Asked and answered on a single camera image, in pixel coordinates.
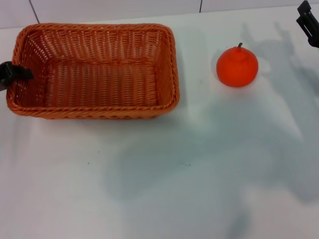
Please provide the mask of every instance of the orange fruit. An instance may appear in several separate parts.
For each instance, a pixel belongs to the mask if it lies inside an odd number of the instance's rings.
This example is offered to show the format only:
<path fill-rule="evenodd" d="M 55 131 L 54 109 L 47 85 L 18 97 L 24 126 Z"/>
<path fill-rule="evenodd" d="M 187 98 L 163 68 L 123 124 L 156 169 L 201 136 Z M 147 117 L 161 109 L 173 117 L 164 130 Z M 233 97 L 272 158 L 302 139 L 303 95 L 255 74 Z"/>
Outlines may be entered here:
<path fill-rule="evenodd" d="M 217 76 L 227 86 L 247 86 L 257 76 L 258 60 L 254 53 L 241 47 L 242 44 L 225 51 L 217 61 Z"/>

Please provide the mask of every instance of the woven texture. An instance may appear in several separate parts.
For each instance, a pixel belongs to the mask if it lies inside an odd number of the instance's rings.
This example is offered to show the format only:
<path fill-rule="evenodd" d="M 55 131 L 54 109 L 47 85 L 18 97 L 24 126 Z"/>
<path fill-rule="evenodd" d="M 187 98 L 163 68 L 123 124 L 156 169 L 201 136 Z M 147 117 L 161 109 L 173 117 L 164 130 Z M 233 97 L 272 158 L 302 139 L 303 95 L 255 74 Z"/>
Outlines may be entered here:
<path fill-rule="evenodd" d="M 152 118 L 179 100 L 174 36 L 159 24 L 31 25 L 12 63 L 34 74 L 7 90 L 8 107 L 22 116 Z"/>

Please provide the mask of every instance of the basket rim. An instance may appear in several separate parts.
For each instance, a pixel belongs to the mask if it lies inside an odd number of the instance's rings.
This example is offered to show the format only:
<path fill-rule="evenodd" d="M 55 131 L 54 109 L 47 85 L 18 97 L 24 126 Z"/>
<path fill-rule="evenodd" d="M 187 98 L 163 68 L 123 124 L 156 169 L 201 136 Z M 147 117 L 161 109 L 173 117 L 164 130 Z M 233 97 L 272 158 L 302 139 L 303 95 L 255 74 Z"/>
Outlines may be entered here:
<path fill-rule="evenodd" d="M 176 63 L 176 49 L 175 49 L 175 39 L 173 36 L 172 30 L 165 25 L 158 23 L 137 23 L 137 24 L 76 24 L 76 23 L 39 23 L 33 24 L 25 27 L 18 35 L 16 39 L 15 48 L 13 51 L 13 64 L 19 64 L 19 61 L 22 56 L 22 49 L 25 44 L 26 39 L 30 34 L 35 31 L 51 31 L 56 30 L 57 27 L 60 27 L 61 30 L 72 29 L 75 30 L 74 27 L 78 27 L 76 31 L 124 31 L 124 30 L 134 30 L 138 31 L 141 27 L 151 27 L 151 30 L 141 29 L 143 32 L 148 31 L 163 31 L 168 35 L 169 43 L 170 43 L 170 61 L 172 64 L 170 68 L 172 70 L 172 95 L 170 102 L 165 105 L 157 105 L 157 106 L 98 106 L 98 107 L 87 107 L 87 106 L 78 106 L 78 107 L 23 107 L 18 105 L 15 102 L 15 91 L 16 84 L 13 84 L 7 89 L 6 93 L 6 101 L 8 107 L 13 112 L 87 112 L 87 111 L 154 111 L 154 110 L 164 110 L 166 108 L 170 108 L 173 105 L 177 105 L 179 101 L 179 89 L 178 89 L 178 72 L 177 72 L 177 63 Z"/>

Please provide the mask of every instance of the white table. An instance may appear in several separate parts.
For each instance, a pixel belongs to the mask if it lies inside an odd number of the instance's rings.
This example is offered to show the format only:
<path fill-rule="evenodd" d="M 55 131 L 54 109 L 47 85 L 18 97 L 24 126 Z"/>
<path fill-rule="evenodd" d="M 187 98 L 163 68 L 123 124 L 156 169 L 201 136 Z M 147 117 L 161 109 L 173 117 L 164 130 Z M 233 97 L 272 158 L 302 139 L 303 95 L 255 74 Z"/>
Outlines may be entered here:
<path fill-rule="evenodd" d="M 319 51 L 297 17 L 293 6 L 105 22 L 172 28 L 181 99 L 157 119 L 19 117 L 1 92 L 0 238 L 318 239 Z M 20 30 L 0 30 L 1 62 Z M 260 71 L 231 89 L 215 62 L 239 42 Z"/>

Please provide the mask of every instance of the plastic orange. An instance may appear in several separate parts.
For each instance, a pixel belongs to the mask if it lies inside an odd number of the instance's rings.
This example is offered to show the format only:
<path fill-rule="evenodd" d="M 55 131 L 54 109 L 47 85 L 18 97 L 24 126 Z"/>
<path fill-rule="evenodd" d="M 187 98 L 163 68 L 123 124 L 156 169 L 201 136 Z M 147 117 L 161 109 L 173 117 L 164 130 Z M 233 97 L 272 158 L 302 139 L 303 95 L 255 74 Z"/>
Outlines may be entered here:
<path fill-rule="evenodd" d="M 227 86 L 247 86 L 257 76 L 258 60 L 256 56 L 241 46 L 242 43 L 228 49 L 217 61 L 217 76 Z"/>

